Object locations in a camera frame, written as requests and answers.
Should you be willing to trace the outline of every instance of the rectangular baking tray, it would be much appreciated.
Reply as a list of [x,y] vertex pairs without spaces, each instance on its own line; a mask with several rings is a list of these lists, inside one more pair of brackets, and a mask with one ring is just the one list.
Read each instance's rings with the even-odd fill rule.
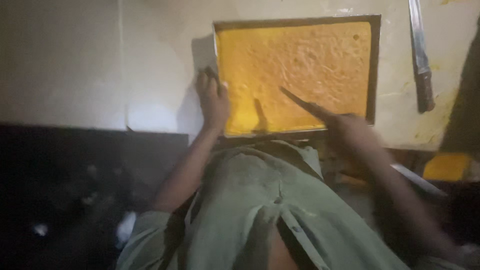
[[[246,28],[271,28],[271,27],[291,27],[306,25],[329,25],[340,23],[368,22],[372,32],[372,42],[370,48],[370,70],[368,75],[367,89],[367,112],[366,120],[369,125],[375,124],[375,99],[377,92],[377,73],[378,73],[378,53],[380,42],[381,14],[348,15],[320,18],[300,18],[300,19],[275,19],[275,20],[248,20],[248,21],[215,21],[213,22],[213,39],[215,46],[215,55],[218,57],[216,34],[223,30],[246,29]],[[225,138],[263,138],[263,139],[309,139],[316,136],[326,128],[309,129],[297,131],[285,131],[275,133],[247,134],[238,136],[225,136]]]

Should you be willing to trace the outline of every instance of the yellow cake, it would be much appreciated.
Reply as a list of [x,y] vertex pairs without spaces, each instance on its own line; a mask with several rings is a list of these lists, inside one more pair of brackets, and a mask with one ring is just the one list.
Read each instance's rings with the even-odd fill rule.
[[368,22],[218,32],[219,77],[231,106],[225,134],[324,127],[280,86],[333,112],[365,116],[371,34]]

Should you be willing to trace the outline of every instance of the green shirt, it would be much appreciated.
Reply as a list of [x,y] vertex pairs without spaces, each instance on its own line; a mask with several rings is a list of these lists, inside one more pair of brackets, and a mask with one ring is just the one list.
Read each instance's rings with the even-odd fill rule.
[[[217,153],[211,164],[185,218],[182,243],[170,245],[169,213],[144,213],[117,269],[266,269],[276,224],[318,269],[408,269],[321,181],[313,148],[274,141]],[[461,268],[426,258],[416,269]]]

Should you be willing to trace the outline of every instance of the man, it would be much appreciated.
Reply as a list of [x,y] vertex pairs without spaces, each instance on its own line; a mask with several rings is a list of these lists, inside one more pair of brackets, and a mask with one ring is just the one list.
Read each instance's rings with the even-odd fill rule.
[[[162,183],[153,211],[136,221],[117,269],[408,269],[322,182],[311,147],[275,141],[226,150],[204,174],[228,118],[228,94],[206,73],[196,88],[204,126]],[[321,107],[316,116],[328,126],[331,147],[364,166],[375,189],[390,197],[424,255],[415,268],[460,269],[458,248],[390,167],[392,158],[366,122]],[[172,213],[196,191],[181,244],[172,245]]]

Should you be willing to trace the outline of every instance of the knife handle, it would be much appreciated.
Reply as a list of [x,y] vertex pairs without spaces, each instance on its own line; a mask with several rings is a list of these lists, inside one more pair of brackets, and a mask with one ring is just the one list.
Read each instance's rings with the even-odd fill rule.
[[420,113],[431,111],[435,108],[432,92],[432,72],[427,71],[415,75],[417,85],[417,105]]

